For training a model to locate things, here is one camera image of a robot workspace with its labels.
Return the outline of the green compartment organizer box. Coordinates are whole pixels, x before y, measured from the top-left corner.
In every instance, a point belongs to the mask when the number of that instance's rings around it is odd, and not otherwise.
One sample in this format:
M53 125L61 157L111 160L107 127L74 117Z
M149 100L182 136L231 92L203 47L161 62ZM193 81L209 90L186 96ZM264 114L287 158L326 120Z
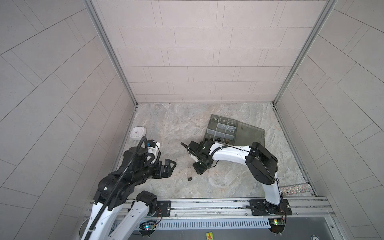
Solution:
M204 140L231 146L250 146L260 143L265 146L264 129L218 115L211 115Z

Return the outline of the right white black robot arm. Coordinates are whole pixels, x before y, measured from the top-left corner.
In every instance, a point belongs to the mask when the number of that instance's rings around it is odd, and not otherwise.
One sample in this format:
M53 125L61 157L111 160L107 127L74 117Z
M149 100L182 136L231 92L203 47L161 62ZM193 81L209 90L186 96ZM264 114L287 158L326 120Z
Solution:
M278 159L262 144L232 146L212 140L181 143L195 161L193 167L201 175L218 162L229 162L247 167L248 172L261 184L265 198L250 200L246 206L254 216L291 216L292 210L280 188Z

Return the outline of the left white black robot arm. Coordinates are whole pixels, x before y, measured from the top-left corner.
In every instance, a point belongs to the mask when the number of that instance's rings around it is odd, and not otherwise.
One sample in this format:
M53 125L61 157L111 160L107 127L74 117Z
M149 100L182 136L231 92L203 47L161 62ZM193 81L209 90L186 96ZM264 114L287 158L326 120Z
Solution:
M124 152L118 170L100 180L91 216L82 235L83 240L127 240L131 235L150 237L163 217L157 196L142 191L133 200L124 219L113 228L119 212L138 185L148 179L172 176L175 161L160 160L160 143L142 137L136 147Z

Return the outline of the white round container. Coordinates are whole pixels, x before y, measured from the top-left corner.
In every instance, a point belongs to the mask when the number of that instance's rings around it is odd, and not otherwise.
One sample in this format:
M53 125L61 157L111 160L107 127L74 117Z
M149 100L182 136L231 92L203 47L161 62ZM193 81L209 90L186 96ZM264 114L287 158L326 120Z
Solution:
M145 137L147 129L143 126L133 127L130 132L130 138L134 141L139 141L142 137Z

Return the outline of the left controller board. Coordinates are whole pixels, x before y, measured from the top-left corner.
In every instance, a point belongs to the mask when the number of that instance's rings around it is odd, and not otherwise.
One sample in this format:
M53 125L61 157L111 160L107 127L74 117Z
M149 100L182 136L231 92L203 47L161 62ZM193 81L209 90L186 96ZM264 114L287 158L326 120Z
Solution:
M142 236L150 236L156 230L156 221L146 221L139 225L139 232Z

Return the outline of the controller board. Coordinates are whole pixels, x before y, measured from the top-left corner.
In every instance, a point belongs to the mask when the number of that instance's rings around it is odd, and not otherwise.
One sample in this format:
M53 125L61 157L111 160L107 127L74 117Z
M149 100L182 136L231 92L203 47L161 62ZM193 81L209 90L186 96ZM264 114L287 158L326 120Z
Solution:
M146 221L139 225L139 232L142 236L150 236L156 230L156 221Z
M278 218L278 219L268 219L270 228L269 230L274 234L281 234L284 232L286 222L284 219Z

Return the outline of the sprinkle-filled clear bottle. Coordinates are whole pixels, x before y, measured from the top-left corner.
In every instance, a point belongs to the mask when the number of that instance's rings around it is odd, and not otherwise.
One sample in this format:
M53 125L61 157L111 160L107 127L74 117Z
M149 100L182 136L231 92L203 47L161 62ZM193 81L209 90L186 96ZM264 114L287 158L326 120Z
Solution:
M308 183L280 186L280 190L284 196L312 196L314 194L311 185Z

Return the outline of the right controller board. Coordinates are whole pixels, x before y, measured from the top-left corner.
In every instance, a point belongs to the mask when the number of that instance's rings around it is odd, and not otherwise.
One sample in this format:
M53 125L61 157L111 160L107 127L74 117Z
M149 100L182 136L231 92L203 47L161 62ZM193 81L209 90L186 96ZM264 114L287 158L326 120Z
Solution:
M286 222L284 219L278 218L278 219L268 219L270 228L269 230L274 234L281 234L284 232Z

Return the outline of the aluminium mounting rail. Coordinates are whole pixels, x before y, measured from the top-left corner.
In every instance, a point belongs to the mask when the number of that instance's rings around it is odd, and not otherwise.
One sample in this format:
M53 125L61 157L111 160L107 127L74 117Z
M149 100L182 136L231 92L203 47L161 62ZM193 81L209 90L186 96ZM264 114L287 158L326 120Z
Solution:
M159 199L158 206L167 219L250 218L251 201L264 198ZM335 211L326 197L283 197L288 202L290 217L334 217Z

